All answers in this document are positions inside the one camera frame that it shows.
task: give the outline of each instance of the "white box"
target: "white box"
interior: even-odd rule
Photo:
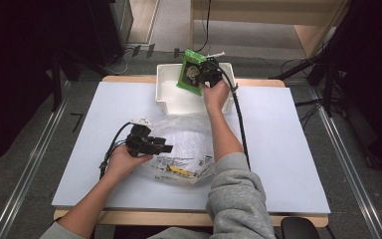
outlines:
[[[236,85],[234,72],[230,63],[220,63],[219,66],[228,75],[233,86]],[[182,64],[157,65],[156,103],[167,115],[206,114],[206,107],[202,96],[178,88]],[[230,109],[234,99],[232,93],[222,107],[225,114]]]

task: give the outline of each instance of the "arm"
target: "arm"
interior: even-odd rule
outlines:
[[[101,211],[117,184],[128,177],[139,164],[151,158],[151,155],[132,157],[127,152],[126,146],[116,148],[110,157],[104,177],[58,221],[58,224],[81,237],[89,238]]]
[[[206,205],[214,222],[211,238],[275,238],[262,182],[249,171],[242,146],[221,111],[229,88],[221,81],[202,89],[217,162]]]

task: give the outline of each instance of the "gray sweatshirt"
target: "gray sweatshirt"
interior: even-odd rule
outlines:
[[[214,222],[213,235],[171,227],[150,238],[275,238],[262,182],[249,171],[243,153],[217,162],[206,210]],[[41,238],[81,237],[54,223]]]

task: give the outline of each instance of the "person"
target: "person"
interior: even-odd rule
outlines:
[[[213,234],[170,227],[150,238],[276,238],[262,182],[250,172],[242,145],[222,114],[229,88],[223,81],[213,88],[205,85],[201,88],[212,128],[216,161],[215,177],[206,205],[213,220]],[[41,238],[89,238],[116,185],[139,164],[151,158],[151,155],[131,157],[126,146],[118,147],[110,157],[101,181]]]

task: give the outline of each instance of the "person's right arm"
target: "person's right arm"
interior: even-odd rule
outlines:
[[[214,222],[211,238],[276,238],[260,178],[247,165],[243,148],[222,114],[229,95],[225,82],[202,86],[216,160],[206,209]]]

